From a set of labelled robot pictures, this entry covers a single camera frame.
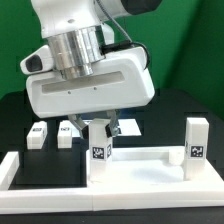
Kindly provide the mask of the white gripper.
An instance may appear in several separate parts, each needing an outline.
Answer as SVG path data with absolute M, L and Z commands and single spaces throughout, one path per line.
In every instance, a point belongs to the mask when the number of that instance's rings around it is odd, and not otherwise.
M 106 135 L 116 137 L 120 115 L 117 109 L 144 106 L 155 94 L 145 63 L 144 50 L 135 47 L 107 54 L 92 65 L 90 76 L 65 80 L 58 72 L 32 75 L 26 81 L 32 109 L 40 118 L 69 115 L 82 139 L 89 137 L 88 125 L 75 114 L 109 110 Z

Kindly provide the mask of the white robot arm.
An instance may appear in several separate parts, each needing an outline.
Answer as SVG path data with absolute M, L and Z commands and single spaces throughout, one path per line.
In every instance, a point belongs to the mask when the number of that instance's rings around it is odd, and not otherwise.
M 118 134 L 123 108 L 144 106 L 154 96 L 147 48 L 127 38 L 114 41 L 105 22 L 158 8 L 162 0 L 31 0 L 47 44 L 21 62 L 26 89 L 40 118 L 67 116 L 86 138 L 81 116 L 105 111 L 105 132 Z

